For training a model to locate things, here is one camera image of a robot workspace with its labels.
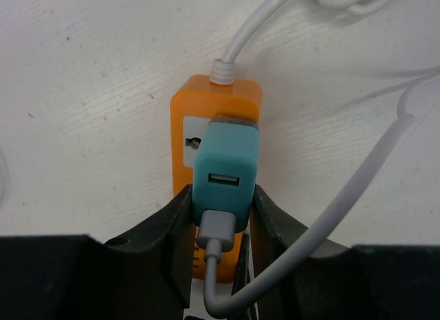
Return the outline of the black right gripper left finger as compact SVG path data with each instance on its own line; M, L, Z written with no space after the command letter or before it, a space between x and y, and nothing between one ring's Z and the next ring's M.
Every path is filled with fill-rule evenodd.
M105 243L88 235L1 238L2 319L181 319L195 227L184 187Z

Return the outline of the orange power strip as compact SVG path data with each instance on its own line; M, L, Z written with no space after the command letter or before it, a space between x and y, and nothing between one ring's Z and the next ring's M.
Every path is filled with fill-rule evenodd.
M193 222L193 165L208 123L217 116L249 118L259 123L263 90L249 80L216 85L207 75L191 76L170 100L170 137L173 193L191 187ZM206 259L212 257L221 284L233 282L242 232L235 231L236 217L229 212L207 210L196 228L192 275L203 279Z

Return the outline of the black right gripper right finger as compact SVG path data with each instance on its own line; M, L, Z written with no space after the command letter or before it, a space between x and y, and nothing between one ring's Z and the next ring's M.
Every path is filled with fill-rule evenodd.
M257 186L233 291L249 285L306 228ZM235 319L438 319L439 247L327 240Z

